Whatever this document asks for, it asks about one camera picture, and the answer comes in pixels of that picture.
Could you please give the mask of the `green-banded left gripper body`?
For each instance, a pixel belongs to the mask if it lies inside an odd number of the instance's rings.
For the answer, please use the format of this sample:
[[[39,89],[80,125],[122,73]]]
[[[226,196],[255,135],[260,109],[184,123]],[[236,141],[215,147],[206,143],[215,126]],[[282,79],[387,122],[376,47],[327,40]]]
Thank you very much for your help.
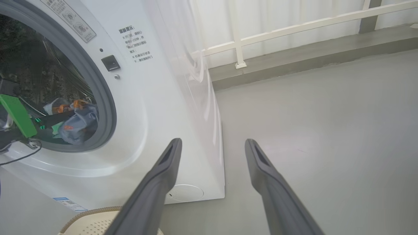
[[[1,94],[0,101],[24,137],[37,135],[37,129],[19,98]]]

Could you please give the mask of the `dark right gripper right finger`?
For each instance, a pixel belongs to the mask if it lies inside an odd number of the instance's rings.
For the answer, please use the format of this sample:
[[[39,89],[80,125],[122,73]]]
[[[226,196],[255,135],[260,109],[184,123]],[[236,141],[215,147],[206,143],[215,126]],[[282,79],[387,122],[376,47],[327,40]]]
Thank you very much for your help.
[[[323,235],[291,186],[254,139],[245,141],[252,186],[261,195],[271,235]]]

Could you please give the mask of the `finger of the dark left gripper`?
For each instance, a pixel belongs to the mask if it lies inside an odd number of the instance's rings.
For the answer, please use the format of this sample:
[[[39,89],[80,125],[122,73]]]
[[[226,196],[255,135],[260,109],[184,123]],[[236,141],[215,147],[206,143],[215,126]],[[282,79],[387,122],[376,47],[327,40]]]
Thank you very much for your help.
[[[65,122],[74,114],[75,114],[74,111],[67,111],[64,113],[54,114],[52,116],[37,117],[35,118],[35,125],[38,126],[41,130],[52,128],[52,126],[60,122]]]

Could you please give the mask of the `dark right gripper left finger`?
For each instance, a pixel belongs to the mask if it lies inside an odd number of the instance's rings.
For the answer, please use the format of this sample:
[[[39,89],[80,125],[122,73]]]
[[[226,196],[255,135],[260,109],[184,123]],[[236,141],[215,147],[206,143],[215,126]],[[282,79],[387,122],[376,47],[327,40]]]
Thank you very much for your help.
[[[167,193],[174,187],[182,140],[173,139],[115,217],[106,235],[156,235]]]

